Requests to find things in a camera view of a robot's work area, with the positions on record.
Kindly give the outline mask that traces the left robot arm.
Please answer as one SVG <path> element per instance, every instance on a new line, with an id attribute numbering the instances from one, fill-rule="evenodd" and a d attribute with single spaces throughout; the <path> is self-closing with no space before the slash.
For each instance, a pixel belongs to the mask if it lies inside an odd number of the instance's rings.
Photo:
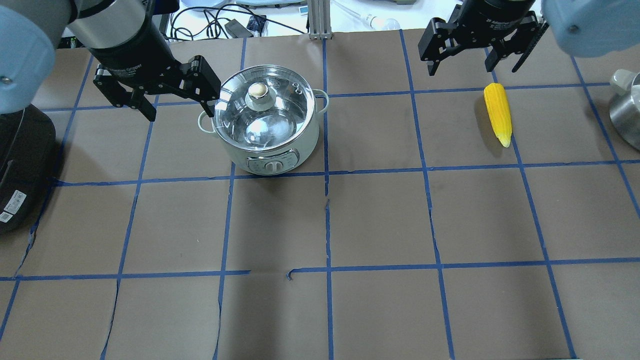
<path id="1" fill-rule="evenodd" d="M 93 83 L 113 107 L 153 122 L 147 96 L 173 94 L 214 117 L 221 80 L 201 55 L 181 63 L 153 23 L 174 13 L 176 0 L 3 0 L 0 5 L 0 109 L 25 109 L 50 75 L 64 30 L 97 59 Z"/>

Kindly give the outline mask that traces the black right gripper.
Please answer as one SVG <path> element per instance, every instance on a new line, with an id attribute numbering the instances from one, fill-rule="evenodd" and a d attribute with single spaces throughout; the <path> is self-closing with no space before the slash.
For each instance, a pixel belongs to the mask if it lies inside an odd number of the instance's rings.
<path id="1" fill-rule="evenodd" d="M 432 18 L 418 42 L 420 61 L 429 76 L 440 63 L 464 50 L 490 47 L 484 64 L 492 72 L 511 54 L 519 55 L 516 73 L 530 57 L 546 30 L 547 19 L 537 18 L 532 0 L 464 0 L 448 20 Z"/>

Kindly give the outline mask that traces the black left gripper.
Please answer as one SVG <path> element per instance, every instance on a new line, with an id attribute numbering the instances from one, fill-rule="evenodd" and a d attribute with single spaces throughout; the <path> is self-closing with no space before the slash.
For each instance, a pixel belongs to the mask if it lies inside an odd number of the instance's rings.
<path id="1" fill-rule="evenodd" d="M 209 117 L 215 116 L 220 78 L 203 55 L 178 61 L 151 20 L 146 19 L 128 41 L 110 48 L 90 47 L 89 52 L 109 73 L 95 75 L 93 83 L 112 107 L 137 110 L 154 122 L 157 110 L 146 94 L 174 94 L 198 102 Z"/>

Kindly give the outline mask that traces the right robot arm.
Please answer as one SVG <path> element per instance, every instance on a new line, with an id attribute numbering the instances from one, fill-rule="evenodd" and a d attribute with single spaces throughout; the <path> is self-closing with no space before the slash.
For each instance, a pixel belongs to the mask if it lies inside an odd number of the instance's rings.
<path id="1" fill-rule="evenodd" d="M 448 20 L 430 20 L 418 42 L 419 59 L 434 76 L 445 59 L 490 48 L 487 72 L 518 55 L 511 70 L 516 73 L 547 31 L 560 50 L 578 58 L 602 57 L 639 43 L 637 0 L 542 0 L 541 16 L 533 5 L 532 0 L 464 0 Z"/>

